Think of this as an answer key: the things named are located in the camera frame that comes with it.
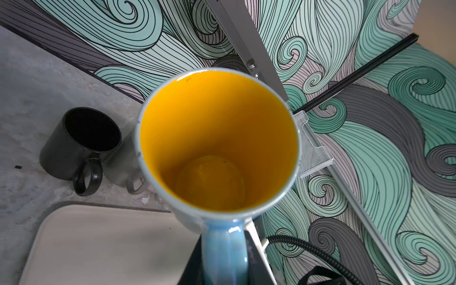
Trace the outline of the black speckled upside-down mug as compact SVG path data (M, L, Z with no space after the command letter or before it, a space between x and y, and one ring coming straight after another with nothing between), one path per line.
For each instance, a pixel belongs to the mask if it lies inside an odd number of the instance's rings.
M51 176L72 181L75 193L86 197L99 189L102 163L121 142L121 130L108 115L92 108L73 108L45 143L39 162Z

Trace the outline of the blue glazed upside-down mug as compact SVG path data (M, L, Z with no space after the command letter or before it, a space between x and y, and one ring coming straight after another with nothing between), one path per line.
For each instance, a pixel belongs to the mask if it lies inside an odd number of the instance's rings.
M247 284L245 225L298 175L302 142L284 100L243 72L188 71L148 96L134 145L146 180L200 234L205 284Z

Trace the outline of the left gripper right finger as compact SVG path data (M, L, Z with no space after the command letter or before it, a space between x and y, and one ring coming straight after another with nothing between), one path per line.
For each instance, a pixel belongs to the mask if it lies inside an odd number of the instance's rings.
M245 231L248 251L248 284L249 285L275 285L276 280L269 266L261 242Z

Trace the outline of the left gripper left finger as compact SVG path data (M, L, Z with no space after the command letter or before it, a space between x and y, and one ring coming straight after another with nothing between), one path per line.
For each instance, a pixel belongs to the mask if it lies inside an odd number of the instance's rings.
M202 259L200 237L177 285L203 285Z

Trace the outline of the grey upside-down mug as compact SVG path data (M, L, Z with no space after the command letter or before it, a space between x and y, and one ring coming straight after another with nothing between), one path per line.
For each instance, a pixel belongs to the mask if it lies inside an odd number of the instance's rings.
M125 187L129 194L138 195L147 190L148 182L143 176L135 153L133 129L102 166L108 181Z

